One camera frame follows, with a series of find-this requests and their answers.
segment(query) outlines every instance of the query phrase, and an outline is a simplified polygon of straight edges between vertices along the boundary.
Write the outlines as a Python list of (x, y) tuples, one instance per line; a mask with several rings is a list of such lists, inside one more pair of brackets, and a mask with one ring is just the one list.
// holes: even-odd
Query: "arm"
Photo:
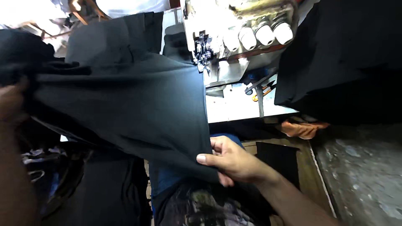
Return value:
[(37, 225), (36, 197), (21, 162), (15, 128), (21, 114), (24, 86), (0, 88), (0, 225)]
[(227, 137), (211, 138), (215, 155), (200, 154), (197, 161), (218, 167), (223, 186), (232, 186), (233, 180), (254, 183), (265, 199), (290, 226), (338, 226), (336, 219), (304, 196), (277, 171), (247, 153)]

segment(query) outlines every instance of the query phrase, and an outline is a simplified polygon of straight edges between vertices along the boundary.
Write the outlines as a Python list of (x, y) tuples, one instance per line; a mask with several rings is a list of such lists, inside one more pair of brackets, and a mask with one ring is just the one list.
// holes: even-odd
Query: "fingernail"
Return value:
[(199, 154), (197, 155), (197, 162), (200, 164), (205, 164), (206, 157), (204, 154)]

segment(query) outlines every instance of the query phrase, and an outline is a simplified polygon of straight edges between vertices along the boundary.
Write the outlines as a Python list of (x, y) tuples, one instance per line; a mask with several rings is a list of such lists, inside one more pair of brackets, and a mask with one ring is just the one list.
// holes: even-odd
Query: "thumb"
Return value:
[(199, 154), (197, 155), (197, 162), (205, 166), (216, 166), (218, 168), (222, 168), (225, 165), (222, 156), (213, 154)]

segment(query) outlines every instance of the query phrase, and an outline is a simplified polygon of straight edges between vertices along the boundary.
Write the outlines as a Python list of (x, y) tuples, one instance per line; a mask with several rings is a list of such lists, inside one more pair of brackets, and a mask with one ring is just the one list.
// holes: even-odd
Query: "hand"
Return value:
[(16, 85), (0, 88), (0, 124), (16, 126), (27, 115), (21, 110), (24, 98), (22, 92), (28, 86), (28, 79), (22, 78)]
[(214, 154), (199, 154), (197, 162), (205, 166), (215, 166), (221, 184), (233, 186), (233, 180), (259, 183), (276, 183), (280, 174), (255, 156), (247, 153), (228, 137), (212, 137), (211, 147)]

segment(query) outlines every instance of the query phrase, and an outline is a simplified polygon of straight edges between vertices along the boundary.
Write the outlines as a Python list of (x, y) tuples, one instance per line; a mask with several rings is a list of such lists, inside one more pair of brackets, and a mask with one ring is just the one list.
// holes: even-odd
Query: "black cloth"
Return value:
[[(296, 159), (296, 152), (299, 149), (263, 142), (256, 144), (256, 157), (270, 165), (299, 189)], [(208, 197), (211, 195), (221, 208), (212, 202), (214, 204), (207, 210), (195, 211), (191, 204), (195, 202), (192, 194), (197, 191), (206, 192)], [(271, 225), (269, 216), (276, 212), (253, 184), (236, 182), (234, 187), (223, 188), (221, 185), (191, 178), (177, 182), (152, 198), (152, 206), (155, 211), (154, 222), (155, 225), (178, 225), (175, 222), (182, 222), (187, 216), (190, 216), (194, 223), (189, 225), (198, 225), (200, 219), (203, 219), (204, 222), (206, 219), (212, 222), (224, 221), (228, 219), (228, 216), (224, 214), (225, 211), (222, 210), (222, 207), (225, 204), (234, 203), (232, 200), (238, 203), (238, 208), (249, 217), (250, 222), (254, 225)]]
[(314, 5), (281, 56), (275, 104), (332, 124), (395, 122), (399, 101), (402, 2)]
[(41, 225), (150, 225), (148, 179), (143, 174), (142, 159), (120, 151), (95, 150), (74, 194)]
[(68, 39), (66, 62), (82, 66), (129, 64), (144, 52), (159, 53), (162, 19), (163, 12), (139, 13), (82, 26)]
[[(194, 65), (149, 52), (160, 49), (160, 42), (150, 48), (157, 41), (148, 39), (157, 33), (161, 37), (162, 14), (128, 16), (96, 23), (97, 29), (88, 25), (75, 30), (66, 60), (85, 66), (51, 58), (54, 52), (47, 49), (43, 55), (48, 59), (35, 63), (27, 62), (28, 58), (19, 60), (16, 55), (29, 54), (32, 48), (41, 53), (43, 49), (38, 37), (25, 34), (29, 36), (26, 44), (17, 42), (15, 48), (0, 54), (0, 59), (10, 56), (17, 62), (11, 69), (3, 67), (1, 72), (8, 76), (2, 76), (1, 82), (16, 82), (28, 75), (27, 112), (67, 137), (122, 150), (217, 183), (216, 169), (196, 162), (197, 154), (212, 153), (202, 74)], [(138, 23), (159, 26), (136, 33), (130, 24)], [(122, 32), (107, 33), (104, 39), (110, 29)], [(14, 36), (15, 32), (6, 30), (2, 34)]]
[(299, 149), (264, 142), (256, 142), (256, 144), (257, 154), (255, 156), (282, 174), (282, 176), (300, 190), (296, 158), (296, 152)]

